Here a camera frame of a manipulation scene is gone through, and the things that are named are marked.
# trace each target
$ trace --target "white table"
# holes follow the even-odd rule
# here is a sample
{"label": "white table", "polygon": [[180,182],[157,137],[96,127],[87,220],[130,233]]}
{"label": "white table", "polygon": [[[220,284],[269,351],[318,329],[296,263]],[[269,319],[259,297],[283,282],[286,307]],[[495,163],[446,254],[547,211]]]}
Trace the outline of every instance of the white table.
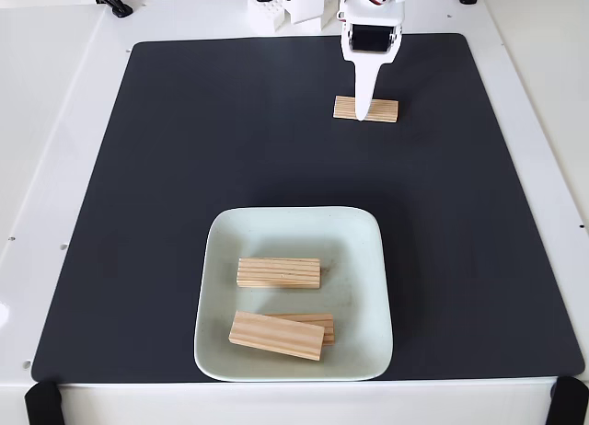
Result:
{"label": "white table", "polygon": [[[0,302],[9,310],[0,327],[0,411],[6,423],[27,423],[22,396],[32,382],[22,364],[36,349],[64,259],[60,246],[73,232],[127,51],[142,40],[255,35],[243,20],[245,0],[146,0],[132,5],[135,14],[126,19],[113,17],[104,6],[0,11],[0,24],[11,27],[0,29],[6,48],[0,54],[1,74],[4,86],[11,86],[0,89],[0,115],[3,129],[19,130],[0,133],[3,189],[6,184],[0,235],[15,238],[7,242],[0,262]],[[587,8],[589,0],[480,0],[476,6],[408,0],[405,24],[409,33],[451,31],[467,37],[583,350],[589,347],[584,303],[589,240],[507,52],[587,215],[589,184],[583,173],[589,162],[583,143],[589,137],[582,132],[581,116],[583,106],[589,106],[583,68],[589,61],[583,28]],[[205,22],[213,27],[204,29]],[[323,33],[337,34],[339,29],[332,23]],[[300,33],[292,26],[278,31]],[[547,37],[553,42],[549,49]],[[547,73],[546,62],[562,70]],[[19,71],[8,73],[7,67]],[[70,424],[234,423],[249,418],[259,424],[355,424],[362,419],[543,424],[550,385],[550,379],[529,379],[285,385],[280,390],[276,385],[77,386],[62,391]]]}

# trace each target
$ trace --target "wood grain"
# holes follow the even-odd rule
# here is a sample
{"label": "wood grain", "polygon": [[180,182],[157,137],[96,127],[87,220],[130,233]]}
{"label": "wood grain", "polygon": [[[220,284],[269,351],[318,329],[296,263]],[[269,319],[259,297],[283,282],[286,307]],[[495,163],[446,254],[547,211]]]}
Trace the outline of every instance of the wood grain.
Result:
{"label": "wood grain", "polygon": [[317,258],[240,258],[239,287],[318,289],[321,268]]}
{"label": "wood grain", "polygon": [[[378,100],[373,98],[366,115],[368,121],[384,121],[387,123],[396,123],[398,117],[398,101],[396,100]],[[335,97],[335,107],[333,108],[334,119],[351,119],[356,120],[356,100],[354,97]]]}
{"label": "wood grain", "polygon": [[312,326],[325,328],[323,345],[335,344],[335,330],[333,328],[333,315],[331,313],[273,313],[266,316],[288,319],[289,321],[304,322]]}
{"label": "wood grain", "polygon": [[324,334],[322,326],[237,311],[229,341],[318,361]]}

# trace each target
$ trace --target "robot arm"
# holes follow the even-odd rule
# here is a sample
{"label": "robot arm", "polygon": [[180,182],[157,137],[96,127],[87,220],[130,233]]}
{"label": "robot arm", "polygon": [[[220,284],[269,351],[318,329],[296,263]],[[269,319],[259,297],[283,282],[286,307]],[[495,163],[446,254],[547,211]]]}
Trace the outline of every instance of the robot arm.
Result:
{"label": "robot arm", "polygon": [[356,72],[356,118],[366,118],[383,63],[395,60],[401,44],[405,0],[341,0],[338,19],[343,58]]}

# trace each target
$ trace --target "square plate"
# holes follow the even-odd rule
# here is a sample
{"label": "square plate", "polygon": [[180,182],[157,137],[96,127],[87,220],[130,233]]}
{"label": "square plate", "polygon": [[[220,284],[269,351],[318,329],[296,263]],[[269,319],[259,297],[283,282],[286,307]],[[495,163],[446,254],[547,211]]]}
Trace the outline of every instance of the square plate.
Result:
{"label": "square plate", "polygon": [[[242,257],[319,258],[318,290],[236,284]],[[319,362],[229,342],[236,310],[334,317],[335,345]],[[194,359],[224,381],[358,381],[380,375],[393,352],[387,276],[374,216],[352,207],[233,209],[213,222],[206,246]]]}

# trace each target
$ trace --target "black mat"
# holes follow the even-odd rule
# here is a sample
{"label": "black mat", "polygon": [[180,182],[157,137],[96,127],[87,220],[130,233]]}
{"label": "black mat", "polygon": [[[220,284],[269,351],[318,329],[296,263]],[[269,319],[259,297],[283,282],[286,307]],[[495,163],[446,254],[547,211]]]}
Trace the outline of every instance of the black mat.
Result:
{"label": "black mat", "polygon": [[394,331],[379,379],[581,373],[583,357],[467,42],[403,38],[375,96],[331,118],[340,38],[134,47],[33,365],[78,383],[210,381],[193,358],[206,237],[248,206],[380,224]]}

